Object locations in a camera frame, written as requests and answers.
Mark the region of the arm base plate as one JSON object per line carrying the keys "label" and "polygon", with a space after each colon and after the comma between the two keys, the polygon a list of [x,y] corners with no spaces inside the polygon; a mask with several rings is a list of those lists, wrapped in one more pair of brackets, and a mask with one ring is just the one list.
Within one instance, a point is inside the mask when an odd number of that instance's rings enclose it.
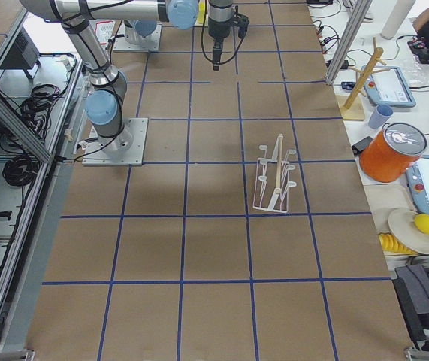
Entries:
{"label": "arm base plate", "polygon": [[147,127],[147,118],[124,119],[123,132],[111,143],[110,139],[99,138],[95,127],[91,126],[89,136],[97,140],[86,145],[87,155],[82,158],[82,163],[87,166],[141,166]]}

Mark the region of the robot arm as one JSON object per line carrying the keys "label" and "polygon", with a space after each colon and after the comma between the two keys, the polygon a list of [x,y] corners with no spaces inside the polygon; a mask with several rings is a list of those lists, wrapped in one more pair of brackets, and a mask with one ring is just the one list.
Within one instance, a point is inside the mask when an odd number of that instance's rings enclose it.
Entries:
{"label": "robot arm", "polygon": [[[90,73],[91,84],[96,89],[111,86],[114,93],[126,81],[119,79],[119,70],[99,44],[91,21],[153,21],[171,23],[184,30],[193,27],[198,16],[197,1],[22,1],[21,4],[41,19],[61,24]],[[203,25],[213,39],[212,56],[207,60],[217,71],[224,64],[221,60],[224,39],[237,27],[238,37],[243,40],[249,18],[232,1],[208,1],[207,15]]]}

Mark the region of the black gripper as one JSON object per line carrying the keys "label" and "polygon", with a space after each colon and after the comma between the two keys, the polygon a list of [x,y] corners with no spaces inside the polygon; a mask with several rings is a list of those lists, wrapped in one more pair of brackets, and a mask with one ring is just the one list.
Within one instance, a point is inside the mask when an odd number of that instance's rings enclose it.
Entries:
{"label": "black gripper", "polygon": [[239,29],[238,38],[244,39],[249,27],[248,16],[241,14],[238,6],[234,6],[231,0],[209,0],[208,31],[213,39],[211,62],[214,71],[220,68],[223,40],[229,36],[233,27]]}

